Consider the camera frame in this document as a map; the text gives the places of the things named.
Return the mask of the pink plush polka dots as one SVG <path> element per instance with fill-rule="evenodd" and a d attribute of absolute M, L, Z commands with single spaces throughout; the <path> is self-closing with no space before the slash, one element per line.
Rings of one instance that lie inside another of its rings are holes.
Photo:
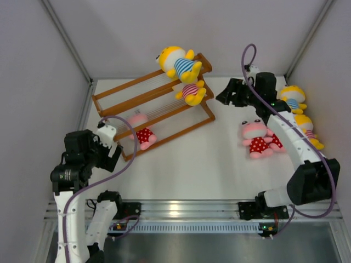
<path fill-rule="evenodd" d="M 273 154 L 273 150 L 268 145 L 272 138 L 268 136 L 268 128 L 260 119 L 253 122 L 243 121 L 241 128 L 242 144 L 249 147 L 250 158 L 259 159 Z"/>

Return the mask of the yellow plush blue stripes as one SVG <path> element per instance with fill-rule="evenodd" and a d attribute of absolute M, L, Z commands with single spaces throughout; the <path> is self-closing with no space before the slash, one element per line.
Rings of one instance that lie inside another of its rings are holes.
<path fill-rule="evenodd" d="M 178 46 L 166 47 L 155 59 L 161 70 L 170 79 L 179 79 L 182 83 L 194 83 L 200 73 L 202 62 L 195 61 L 195 52 Z"/>

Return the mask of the pink polka plush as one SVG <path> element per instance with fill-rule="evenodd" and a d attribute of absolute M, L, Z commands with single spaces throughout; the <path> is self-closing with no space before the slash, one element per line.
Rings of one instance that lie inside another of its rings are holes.
<path fill-rule="evenodd" d="M 281 143 L 281 141 L 279 140 L 279 138 L 276 136 L 276 134 L 268 129 L 267 130 L 267 134 L 269 137 L 272 138 L 272 141 L 268 143 L 268 146 L 274 151 L 274 152 L 286 152 L 286 149 L 284 148 L 283 144 Z"/>
<path fill-rule="evenodd" d="M 127 119 L 128 123 L 134 128 L 135 134 L 140 144 L 142 151 L 147 150 L 157 141 L 157 136 L 153 133 L 150 126 L 136 130 L 136 127 L 148 122 L 148 118 L 143 113 L 134 114 L 132 117 Z"/>

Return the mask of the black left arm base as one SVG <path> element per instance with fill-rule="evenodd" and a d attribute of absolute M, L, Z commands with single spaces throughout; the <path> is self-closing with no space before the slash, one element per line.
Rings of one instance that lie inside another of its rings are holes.
<path fill-rule="evenodd" d="M 117 204 L 117 213 L 113 217 L 114 220 L 120 220 L 132 215 L 140 215 L 140 202 L 122 202 Z"/>

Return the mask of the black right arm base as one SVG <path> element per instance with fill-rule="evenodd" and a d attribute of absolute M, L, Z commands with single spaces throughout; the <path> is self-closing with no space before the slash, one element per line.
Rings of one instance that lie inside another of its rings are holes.
<path fill-rule="evenodd" d="M 241 220 L 289 218 L 287 206 L 269 208 L 261 207 L 256 202 L 238 202 L 238 208 Z"/>

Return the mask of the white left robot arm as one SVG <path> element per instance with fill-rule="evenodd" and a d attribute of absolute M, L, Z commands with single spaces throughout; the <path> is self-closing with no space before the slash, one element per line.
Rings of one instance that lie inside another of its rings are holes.
<path fill-rule="evenodd" d="M 65 135 L 65 151 L 50 174 L 58 215 L 56 262 L 104 262 L 104 243 L 113 219 L 124 212 L 121 195 L 102 192 L 89 225 L 85 222 L 86 191 L 93 168 L 114 171 L 122 147 L 113 155 L 117 129 L 108 125 L 96 132 L 80 130 Z"/>

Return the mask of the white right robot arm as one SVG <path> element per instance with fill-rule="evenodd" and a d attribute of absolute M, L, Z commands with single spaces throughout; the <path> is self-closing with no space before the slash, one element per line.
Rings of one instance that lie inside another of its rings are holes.
<path fill-rule="evenodd" d="M 276 207 L 330 200 L 328 209 L 318 216 L 323 218 L 336 202 L 340 164 L 334 158 L 326 158 L 303 134 L 287 102 L 277 98 L 275 88 L 275 75 L 261 72 L 255 77 L 231 78 L 216 96 L 223 105 L 254 107 L 259 120 L 277 135 L 293 164 L 294 172 L 286 185 L 257 194 L 256 211 L 267 218 Z"/>

